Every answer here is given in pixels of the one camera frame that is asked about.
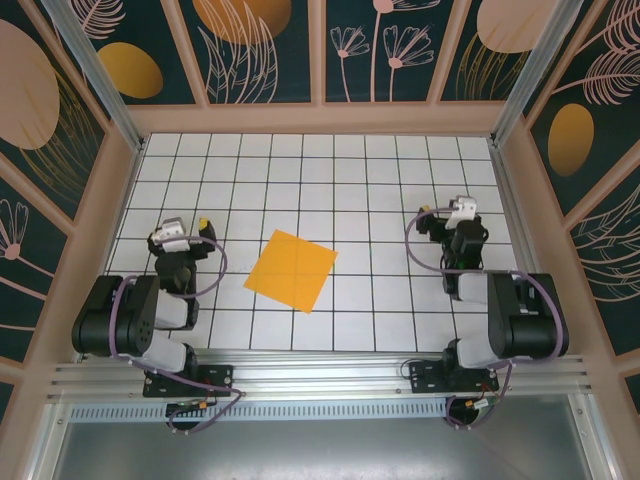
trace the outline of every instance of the leaf drawing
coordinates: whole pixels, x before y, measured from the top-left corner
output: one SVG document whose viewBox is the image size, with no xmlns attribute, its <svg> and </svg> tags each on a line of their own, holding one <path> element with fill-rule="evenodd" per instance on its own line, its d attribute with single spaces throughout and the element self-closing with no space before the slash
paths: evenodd
<svg viewBox="0 0 640 480">
<path fill-rule="evenodd" d="M 220 57 L 220 40 L 215 35 L 211 39 L 207 32 L 200 27 L 198 30 L 209 54 L 209 72 L 205 83 L 207 93 L 213 97 L 215 103 L 227 103 L 229 99 L 229 74 L 227 66 Z"/>
<path fill-rule="evenodd" d="M 621 100 L 631 95 L 639 84 L 640 50 L 625 53 L 609 50 L 594 60 L 585 78 L 563 85 L 553 93 L 582 85 L 589 103 L 621 105 Z"/>
<path fill-rule="evenodd" d="M 122 0 L 69 0 L 87 37 L 106 40 L 126 13 Z"/>
<path fill-rule="evenodd" d="M 615 208 L 585 218 L 577 226 L 573 240 L 598 301 L 640 296 L 639 200 L 640 186 Z"/>
<path fill-rule="evenodd" d="M 278 86 L 278 59 L 273 36 L 266 23 L 245 3 L 246 22 L 229 0 L 201 5 L 207 21 L 220 37 L 198 28 L 209 55 L 205 87 L 213 103 L 269 103 Z"/>
<path fill-rule="evenodd" d="M 34 265 L 21 255 L 21 246 L 24 240 L 24 235 L 27 231 L 28 221 L 29 208 L 26 205 L 16 202 L 14 208 L 11 208 L 9 200 L 6 198 L 0 199 L 0 260 L 3 262 L 22 262 L 28 267 L 53 278 L 53 273 Z M 20 285 L 19 283 L 13 282 L 2 276 L 0 276 L 0 283 L 39 300 L 44 301 L 47 298 L 46 295 L 31 290 L 24 285 Z M 0 327 L 12 328 L 14 330 L 23 329 L 21 327 L 10 327 L 7 325 L 0 325 Z"/>
<path fill-rule="evenodd" d="M 621 105 L 640 84 L 640 0 L 615 0 L 607 26 L 585 42 L 576 55 L 600 37 L 609 50 L 591 64 L 582 80 L 556 88 L 553 94 L 582 85 L 589 103 Z"/>
<path fill-rule="evenodd" d="M 616 0 L 611 12 L 609 12 L 605 28 L 586 41 L 576 52 L 576 55 L 602 36 L 605 37 L 607 46 L 612 50 L 623 52 L 633 49 L 639 40 L 636 33 L 639 25 L 640 1 Z"/>
</svg>

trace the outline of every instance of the line art plant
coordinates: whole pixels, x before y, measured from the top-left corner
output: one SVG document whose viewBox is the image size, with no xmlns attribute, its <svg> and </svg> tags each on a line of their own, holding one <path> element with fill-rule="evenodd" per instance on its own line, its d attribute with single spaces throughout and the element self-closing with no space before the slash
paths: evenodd
<svg viewBox="0 0 640 480">
<path fill-rule="evenodd" d="M 589 103 L 621 105 L 640 85 L 640 0 L 615 0 L 606 26 L 576 56 L 600 38 L 609 50 L 592 62 L 583 79 L 556 88 L 552 95 L 581 86 Z"/>
<path fill-rule="evenodd" d="M 21 245 L 27 231 L 29 221 L 29 207 L 21 202 L 16 202 L 13 209 L 6 198 L 0 199 L 0 283 L 38 300 L 45 301 L 47 296 L 36 292 L 24 285 L 13 282 L 2 275 L 5 262 L 18 261 L 36 272 L 53 278 L 53 273 L 30 262 L 23 256 Z M 0 328 L 7 330 L 33 331 L 35 327 L 21 327 L 15 325 L 0 324 Z"/>
<path fill-rule="evenodd" d="M 616 207 L 583 219 L 573 240 L 596 300 L 640 296 L 640 186 Z M 582 258 L 586 252 L 590 258 Z"/>
<path fill-rule="evenodd" d="M 213 103 L 270 103 L 278 88 L 278 55 L 267 24 L 244 3 L 243 22 L 229 0 L 200 0 L 207 26 L 198 27 L 209 55 L 205 88 Z M 220 37 L 229 38 L 227 42 Z"/>
<path fill-rule="evenodd" d="M 60 197 L 77 204 L 100 145 L 86 109 L 73 88 L 57 71 L 55 77 L 60 95 L 57 129 L 41 148 L 20 148 L 20 153 L 40 180 Z"/>
<path fill-rule="evenodd" d="M 372 0 L 376 11 L 376 20 L 371 44 L 367 42 L 363 27 L 347 27 L 344 31 L 340 27 L 330 29 L 331 42 L 340 58 L 342 84 L 347 102 L 351 102 L 347 76 L 345 73 L 345 59 L 371 53 L 370 67 L 370 100 L 376 101 L 376 60 L 378 42 L 380 41 L 380 22 L 382 15 L 393 12 L 411 12 L 432 8 L 440 4 L 440 0 Z M 387 27 L 382 32 L 382 42 L 390 68 L 389 101 L 393 102 L 393 86 L 396 71 L 405 67 L 424 65 L 434 60 L 434 51 L 428 50 L 431 44 L 428 31 L 430 26 L 423 28 L 406 27 L 402 33 L 398 26 Z"/>
<path fill-rule="evenodd" d="M 126 16 L 122 0 L 67 0 L 67 3 L 84 34 L 93 40 L 107 40 Z M 62 45 L 60 32 L 55 25 L 53 30 L 58 43 Z M 84 70 L 82 78 L 85 85 L 88 85 Z"/>
</svg>

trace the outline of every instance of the white grid surface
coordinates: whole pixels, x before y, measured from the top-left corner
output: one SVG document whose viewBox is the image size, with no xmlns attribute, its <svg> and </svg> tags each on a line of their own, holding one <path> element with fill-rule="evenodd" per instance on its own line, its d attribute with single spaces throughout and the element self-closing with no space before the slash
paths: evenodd
<svg viewBox="0 0 640 480">
<path fill-rule="evenodd" d="M 490 232 L 487 268 L 516 267 L 483 138 L 393 135 L 153 134 L 110 274 L 154 273 L 146 238 L 162 220 L 213 223 L 229 256 L 217 291 L 200 297 L 198 324 L 172 338 L 193 347 L 441 351 L 487 322 L 486 309 L 451 301 L 441 278 L 407 258 L 404 226 L 421 206 L 469 194 Z M 243 287 L 275 229 L 338 252 L 313 313 Z M 413 233 L 413 249 L 440 261 Z M 220 267 L 198 263 L 200 288 Z"/>
</svg>

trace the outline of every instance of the floral wallpaper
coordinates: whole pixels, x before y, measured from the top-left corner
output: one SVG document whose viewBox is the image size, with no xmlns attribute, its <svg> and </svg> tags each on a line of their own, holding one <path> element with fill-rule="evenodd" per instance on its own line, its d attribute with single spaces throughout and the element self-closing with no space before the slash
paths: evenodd
<svg viewBox="0 0 640 480">
<path fill-rule="evenodd" d="M 24 361 L 66 241 L 0 179 L 0 357 Z"/>
<path fill-rule="evenodd" d="M 328 0 L 326 100 L 424 101 L 451 4 Z"/>
</svg>

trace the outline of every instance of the orange circle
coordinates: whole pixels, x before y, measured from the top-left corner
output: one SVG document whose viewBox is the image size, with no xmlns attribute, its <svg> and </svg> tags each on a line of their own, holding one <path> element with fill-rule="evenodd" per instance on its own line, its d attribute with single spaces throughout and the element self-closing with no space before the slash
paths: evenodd
<svg viewBox="0 0 640 480">
<path fill-rule="evenodd" d="M 275 38 L 291 18 L 291 0 L 193 0 L 193 6 L 200 20 L 218 38 L 241 45 L 260 42 L 260 36 L 251 33 L 256 26 L 259 28 L 258 19 L 262 19 Z"/>
</svg>

